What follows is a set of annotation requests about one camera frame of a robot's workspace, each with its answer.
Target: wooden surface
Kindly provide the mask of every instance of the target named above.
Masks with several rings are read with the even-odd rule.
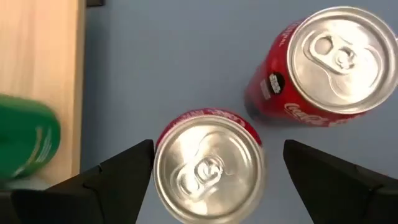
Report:
[[[0,93],[44,102],[61,123],[37,174],[51,185],[80,168],[84,11],[81,0],[0,0]]]

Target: can lid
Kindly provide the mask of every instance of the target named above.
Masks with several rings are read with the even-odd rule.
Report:
[[[315,13],[296,29],[287,58],[302,96],[333,113],[370,110],[397,85],[396,37],[377,16],[354,7]]]
[[[174,126],[161,140],[154,164],[156,189],[181,222],[238,222],[261,199],[261,146],[240,125],[206,115]]]

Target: black circular label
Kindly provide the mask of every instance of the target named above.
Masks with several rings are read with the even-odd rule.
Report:
[[[282,93],[285,87],[284,76],[279,72],[273,72],[269,75],[269,89],[274,95],[279,95]]]

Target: blue table surface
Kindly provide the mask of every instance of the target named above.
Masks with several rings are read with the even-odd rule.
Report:
[[[177,115],[220,107],[248,118],[243,90],[276,35],[294,20],[358,6],[398,32],[393,0],[109,0],[86,15],[82,170],[143,139]],[[286,139],[398,178],[398,92],[367,116],[335,128],[254,124],[268,154],[269,184],[243,223],[312,223],[282,158]],[[149,183],[137,223],[178,223]]]

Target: red can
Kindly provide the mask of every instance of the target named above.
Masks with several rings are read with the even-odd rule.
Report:
[[[156,143],[155,187],[182,223],[240,222],[260,202],[266,174],[257,132],[226,110],[184,113]]]
[[[288,118],[314,126],[355,119],[397,85],[398,45],[377,16],[333,7],[278,35],[245,90],[255,119]]]

